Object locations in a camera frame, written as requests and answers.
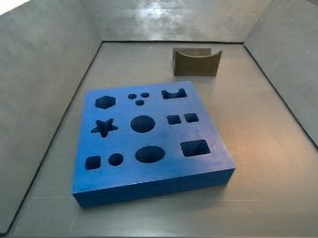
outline metal wall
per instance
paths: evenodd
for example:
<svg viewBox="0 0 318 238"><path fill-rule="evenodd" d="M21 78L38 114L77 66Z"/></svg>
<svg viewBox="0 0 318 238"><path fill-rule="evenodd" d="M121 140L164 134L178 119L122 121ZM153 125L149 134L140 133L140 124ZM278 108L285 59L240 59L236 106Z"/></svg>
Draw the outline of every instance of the metal wall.
<svg viewBox="0 0 318 238"><path fill-rule="evenodd" d="M82 0L103 41L244 42L272 0Z"/></svg>
<svg viewBox="0 0 318 238"><path fill-rule="evenodd" d="M0 234L9 231L99 44L77 0L30 1L0 16Z"/></svg>
<svg viewBox="0 0 318 238"><path fill-rule="evenodd" d="M318 146L318 5L276 0L245 45Z"/></svg>

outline blue foam block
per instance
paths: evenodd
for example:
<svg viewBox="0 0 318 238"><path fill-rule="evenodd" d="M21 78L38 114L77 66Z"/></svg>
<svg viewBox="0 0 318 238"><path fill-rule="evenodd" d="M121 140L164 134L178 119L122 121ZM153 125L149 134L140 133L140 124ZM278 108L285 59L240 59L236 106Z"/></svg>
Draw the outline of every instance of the blue foam block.
<svg viewBox="0 0 318 238"><path fill-rule="evenodd" d="M190 82L87 92L74 177L82 207L220 186L234 170Z"/></svg>

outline arch-shaped hole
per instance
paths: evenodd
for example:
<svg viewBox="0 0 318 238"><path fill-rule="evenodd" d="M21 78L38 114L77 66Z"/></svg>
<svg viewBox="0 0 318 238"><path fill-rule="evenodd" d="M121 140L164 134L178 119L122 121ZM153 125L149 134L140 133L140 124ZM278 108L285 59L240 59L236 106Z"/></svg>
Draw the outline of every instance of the arch-shaped hole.
<svg viewBox="0 0 318 238"><path fill-rule="evenodd" d="M166 152L158 146L146 146L136 153L136 159L142 163L156 163L165 158Z"/></svg>
<svg viewBox="0 0 318 238"><path fill-rule="evenodd" d="M136 132L146 133L154 129L154 119L148 115L137 116L132 121L132 127Z"/></svg>
<svg viewBox="0 0 318 238"><path fill-rule="evenodd" d="M184 88L181 88L177 93L169 93L166 90L164 90L162 95L164 95L164 99L178 99L178 98L188 97L188 94Z"/></svg>
<svg viewBox="0 0 318 238"><path fill-rule="evenodd" d="M113 166L122 165L124 161L125 161L125 157L121 153L114 153L109 158L109 163Z"/></svg>

